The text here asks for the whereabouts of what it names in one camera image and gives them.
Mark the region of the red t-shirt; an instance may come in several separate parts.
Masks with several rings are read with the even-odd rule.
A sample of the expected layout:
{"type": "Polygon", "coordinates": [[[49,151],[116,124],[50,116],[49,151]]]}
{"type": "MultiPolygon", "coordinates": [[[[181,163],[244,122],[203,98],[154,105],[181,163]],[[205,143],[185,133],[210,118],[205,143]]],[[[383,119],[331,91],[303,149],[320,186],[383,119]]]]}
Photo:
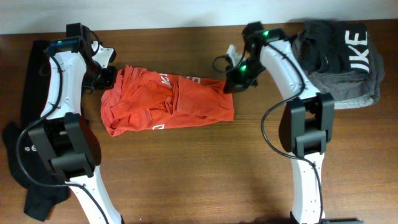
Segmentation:
{"type": "Polygon", "coordinates": [[[112,137],[126,131],[205,126],[234,119],[224,80],[125,66],[101,98],[101,119],[112,137]]]}

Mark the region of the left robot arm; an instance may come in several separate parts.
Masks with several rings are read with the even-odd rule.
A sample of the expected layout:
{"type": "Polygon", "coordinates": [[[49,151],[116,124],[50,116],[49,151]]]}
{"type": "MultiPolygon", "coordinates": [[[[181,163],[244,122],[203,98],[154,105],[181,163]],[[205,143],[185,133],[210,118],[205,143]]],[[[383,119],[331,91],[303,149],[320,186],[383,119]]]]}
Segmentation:
{"type": "Polygon", "coordinates": [[[72,190],[90,223],[123,223],[101,177],[101,146],[81,112],[85,90],[112,89],[117,70],[114,48],[103,47],[96,34],[82,23],[68,24],[63,39],[45,49],[50,83],[40,118],[28,125],[17,140],[29,136],[45,169],[58,183],[39,182],[23,167],[31,183],[46,188],[72,190]]]}

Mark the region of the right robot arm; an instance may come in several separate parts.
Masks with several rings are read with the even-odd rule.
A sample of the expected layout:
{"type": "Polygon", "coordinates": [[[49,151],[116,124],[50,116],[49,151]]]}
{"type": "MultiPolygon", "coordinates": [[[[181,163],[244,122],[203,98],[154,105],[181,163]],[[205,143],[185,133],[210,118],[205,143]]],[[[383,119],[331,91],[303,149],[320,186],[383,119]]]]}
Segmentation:
{"type": "Polygon", "coordinates": [[[270,73],[282,101],[262,116],[261,133],[273,151],[292,163],[294,201],[290,222],[331,223],[323,204],[322,165],[332,137],[335,101],[308,79],[295,58],[291,38],[281,28],[265,29],[261,22],[251,22],[243,29],[242,38],[241,54],[230,45],[223,55],[229,62],[223,91],[245,91],[258,84],[263,71],[270,73]],[[282,149],[271,143],[265,130],[266,118],[280,106],[284,107],[279,124],[282,149]]]}

